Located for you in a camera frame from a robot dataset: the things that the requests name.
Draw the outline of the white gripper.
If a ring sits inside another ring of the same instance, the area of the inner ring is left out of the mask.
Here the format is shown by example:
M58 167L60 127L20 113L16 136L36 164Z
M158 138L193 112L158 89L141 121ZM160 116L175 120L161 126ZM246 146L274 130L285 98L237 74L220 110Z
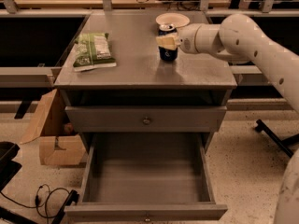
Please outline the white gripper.
M175 50L180 49L185 53L198 54L196 38L201 23L193 23L178 29L177 34L159 35L156 37L157 45L160 48Z

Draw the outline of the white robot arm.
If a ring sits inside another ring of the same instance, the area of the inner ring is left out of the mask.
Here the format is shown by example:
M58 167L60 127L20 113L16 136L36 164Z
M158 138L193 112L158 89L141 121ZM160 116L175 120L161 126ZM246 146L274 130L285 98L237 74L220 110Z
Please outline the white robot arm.
M299 57L269 38L244 14L233 14L220 24L192 23L174 33L158 35L157 45L185 53L207 53L229 63L254 63L288 104L299 112ZM290 157L283 175L273 224L299 224L299 149L289 146L298 137L279 139L261 120L264 131Z

